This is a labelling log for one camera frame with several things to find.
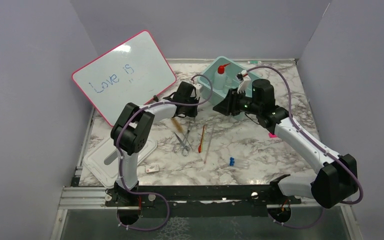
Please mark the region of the small clear glass beaker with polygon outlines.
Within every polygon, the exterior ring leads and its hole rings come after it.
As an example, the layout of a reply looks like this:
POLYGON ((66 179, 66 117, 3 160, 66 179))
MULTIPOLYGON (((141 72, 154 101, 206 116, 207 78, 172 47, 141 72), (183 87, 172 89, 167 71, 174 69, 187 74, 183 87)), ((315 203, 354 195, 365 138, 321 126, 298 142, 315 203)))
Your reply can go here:
POLYGON ((227 95, 229 92, 229 89, 235 88, 235 81, 232 77, 227 77, 225 84, 223 86, 223 92, 227 95))

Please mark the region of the white wash bottle red cap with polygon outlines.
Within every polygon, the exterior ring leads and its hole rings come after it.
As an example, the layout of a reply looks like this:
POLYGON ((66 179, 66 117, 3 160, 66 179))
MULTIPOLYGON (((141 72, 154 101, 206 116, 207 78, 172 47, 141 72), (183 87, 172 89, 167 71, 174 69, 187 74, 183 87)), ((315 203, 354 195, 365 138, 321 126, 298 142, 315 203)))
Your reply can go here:
POLYGON ((213 88, 216 90, 222 90, 225 86, 227 80, 226 67, 230 65, 230 63, 226 63, 223 65, 219 65, 216 72, 214 73, 213 78, 213 88))

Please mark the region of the brown test tube brush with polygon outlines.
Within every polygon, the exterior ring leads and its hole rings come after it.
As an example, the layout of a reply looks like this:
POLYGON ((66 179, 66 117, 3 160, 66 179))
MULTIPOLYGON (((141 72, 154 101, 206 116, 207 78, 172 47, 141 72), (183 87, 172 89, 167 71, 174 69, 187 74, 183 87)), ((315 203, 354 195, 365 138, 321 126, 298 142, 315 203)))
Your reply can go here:
POLYGON ((180 122, 179 122, 176 118, 174 118, 174 117, 171 118, 170 120, 171 120, 172 124, 174 125, 176 131, 177 131, 178 133, 182 134, 184 131, 183 131, 183 127, 182 127, 182 125, 180 124, 180 122))

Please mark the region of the metal tweezers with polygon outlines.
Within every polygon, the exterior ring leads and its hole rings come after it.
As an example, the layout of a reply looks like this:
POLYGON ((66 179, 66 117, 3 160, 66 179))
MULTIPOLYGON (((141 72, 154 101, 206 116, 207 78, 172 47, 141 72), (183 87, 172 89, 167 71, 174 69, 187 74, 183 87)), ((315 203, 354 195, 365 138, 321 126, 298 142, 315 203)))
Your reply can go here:
POLYGON ((184 147, 184 141, 180 138, 180 136, 177 134, 177 133, 175 133, 174 132, 174 135, 175 135, 175 137, 176 137, 176 139, 177 139, 177 141, 178 141, 178 145, 182 148, 182 147, 184 147))

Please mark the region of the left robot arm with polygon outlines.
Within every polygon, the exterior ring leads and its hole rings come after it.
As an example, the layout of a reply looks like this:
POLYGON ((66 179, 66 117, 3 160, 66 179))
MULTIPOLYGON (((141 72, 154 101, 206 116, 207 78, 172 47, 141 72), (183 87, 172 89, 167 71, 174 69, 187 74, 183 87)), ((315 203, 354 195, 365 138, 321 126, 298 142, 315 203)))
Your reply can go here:
POLYGON ((175 117, 196 117, 202 88, 199 83, 182 81, 175 92, 157 102, 142 106, 130 102, 124 107, 110 132, 118 157, 114 187, 119 188, 118 199, 124 205, 132 205, 137 200, 134 188, 139 183, 139 152, 149 138, 153 123, 175 117))

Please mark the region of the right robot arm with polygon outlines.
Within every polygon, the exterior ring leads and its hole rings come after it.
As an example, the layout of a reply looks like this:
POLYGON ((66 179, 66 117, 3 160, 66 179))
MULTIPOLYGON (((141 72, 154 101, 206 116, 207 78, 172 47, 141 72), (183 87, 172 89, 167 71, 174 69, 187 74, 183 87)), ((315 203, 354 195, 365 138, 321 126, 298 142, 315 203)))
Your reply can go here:
POLYGON ((290 113, 276 104, 274 87, 267 79, 252 82, 251 96, 229 89, 225 98, 213 107, 225 115, 255 115, 258 124, 292 147, 314 170, 315 176, 284 175, 272 182, 269 199, 280 204, 288 196, 311 198, 329 209, 358 191, 357 161, 321 144, 302 128, 290 113))

